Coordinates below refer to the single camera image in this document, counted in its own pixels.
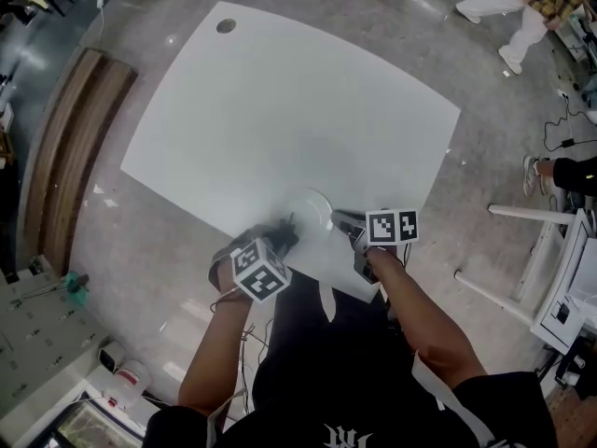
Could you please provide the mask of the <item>person's left forearm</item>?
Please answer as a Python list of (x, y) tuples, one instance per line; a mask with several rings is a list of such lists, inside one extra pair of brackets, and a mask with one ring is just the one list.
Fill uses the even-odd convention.
[(234, 394), (244, 326), (252, 300), (236, 292), (231, 260), (216, 268), (222, 300), (179, 388), (178, 404), (209, 416)]

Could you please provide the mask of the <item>person's right forearm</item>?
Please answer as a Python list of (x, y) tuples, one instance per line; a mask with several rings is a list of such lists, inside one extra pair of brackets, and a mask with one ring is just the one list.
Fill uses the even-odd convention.
[(421, 289), (400, 260), (371, 248), (367, 259), (396, 312), (410, 347), (449, 388), (487, 372), (460, 327)]

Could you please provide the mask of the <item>white plate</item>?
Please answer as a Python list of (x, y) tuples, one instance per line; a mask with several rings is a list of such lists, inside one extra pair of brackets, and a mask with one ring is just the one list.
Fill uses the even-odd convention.
[(312, 188), (288, 191), (272, 207), (271, 216), (294, 226), (301, 243), (322, 244), (333, 229), (332, 206), (328, 199)]

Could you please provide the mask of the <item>small white device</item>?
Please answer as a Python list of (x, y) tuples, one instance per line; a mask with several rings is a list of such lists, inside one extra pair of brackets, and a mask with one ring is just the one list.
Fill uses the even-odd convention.
[(115, 373), (122, 364), (125, 355), (125, 348), (117, 341), (113, 341), (99, 349), (98, 359), (100, 364), (110, 373)]

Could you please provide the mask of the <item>white bucket with red label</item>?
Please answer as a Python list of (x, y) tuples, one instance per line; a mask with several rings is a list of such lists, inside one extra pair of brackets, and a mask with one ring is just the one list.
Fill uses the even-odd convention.
[(137, 360), (127, 359), (113, 375), (109, 398), (126, 411), (142, 398), (150, 383), (147, 368)]

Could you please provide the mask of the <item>white overturned table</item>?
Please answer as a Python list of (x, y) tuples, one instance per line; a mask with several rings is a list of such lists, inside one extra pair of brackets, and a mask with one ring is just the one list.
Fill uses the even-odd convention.
[(541, 232), (516, 289), (508, 297), (480, 285), (456, 271), (454, 279), (494, 302), (544, 343), (565, 355), (585, 325), (570, 287), (589, 239), (595, 235), (594, 212), (575, 213), (491, 204), (494, 215), (540, 221)]

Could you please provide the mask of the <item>green clamp stand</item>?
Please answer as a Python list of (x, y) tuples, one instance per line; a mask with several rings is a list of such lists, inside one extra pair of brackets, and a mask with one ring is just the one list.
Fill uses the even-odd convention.
[(69, 301), (78, 306), (85, 306), (89, 295), (88, 283), (90, 277), (87, 274), (69, 272), (61, 281), (60, 300)]

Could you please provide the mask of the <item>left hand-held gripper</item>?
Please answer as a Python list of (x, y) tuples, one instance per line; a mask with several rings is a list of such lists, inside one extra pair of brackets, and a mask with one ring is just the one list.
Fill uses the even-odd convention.
[(220, 294), (237, 289), (263, 303), (290, 286), (283, 259), (293, 244), (292, 227), (256, 225), (215, 253), (208, 280)]

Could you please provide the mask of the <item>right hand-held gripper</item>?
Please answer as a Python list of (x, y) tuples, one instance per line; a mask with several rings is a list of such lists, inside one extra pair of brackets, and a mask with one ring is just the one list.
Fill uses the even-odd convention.
[(416, 210), (381, 209), (363, 213), (336, 209), (330, 219), (348, 236), (354, 251), (354, 270), (372, 285), (379, 279), (366, 258), (371, 247), (383, 248), (396, 255), (399, 245), (410, 245), (419, 240)]

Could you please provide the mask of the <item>white board with small parts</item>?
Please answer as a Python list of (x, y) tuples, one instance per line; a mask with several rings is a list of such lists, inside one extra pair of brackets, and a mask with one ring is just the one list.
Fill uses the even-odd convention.
[(85, 306), (60, 300), (62, 280), (0, 282), (0, 418), (108, 337)]

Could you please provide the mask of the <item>glass display cabinet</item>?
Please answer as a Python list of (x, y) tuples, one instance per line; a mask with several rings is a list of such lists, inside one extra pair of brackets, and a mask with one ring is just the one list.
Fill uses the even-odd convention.
[(115, 384), (89, 379), (52, 406), (19, 442), (20, 448), (142, 448), (154, 406), (125, 407)]

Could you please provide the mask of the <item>person's black T-shirt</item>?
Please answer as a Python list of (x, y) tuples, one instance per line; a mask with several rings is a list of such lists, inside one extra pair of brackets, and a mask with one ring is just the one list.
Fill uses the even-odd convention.
[(535, 374), (487, 373), (449, 388), (410, 349), (401, 377), (254, 405), (226, 429), (227, 401), (209, 416), (177, 401), (150, 418), (143, 448), (558, 448)]

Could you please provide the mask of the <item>wooden step platform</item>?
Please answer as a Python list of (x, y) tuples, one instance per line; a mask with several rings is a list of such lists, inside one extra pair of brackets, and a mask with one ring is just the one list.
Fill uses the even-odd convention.
[(135, 70), (84, 48), (66, 74), (41, 126), (24, 192), (22, 235), (27, 253), (68, 272), (83, 196), (106, 135), (126, 99)]

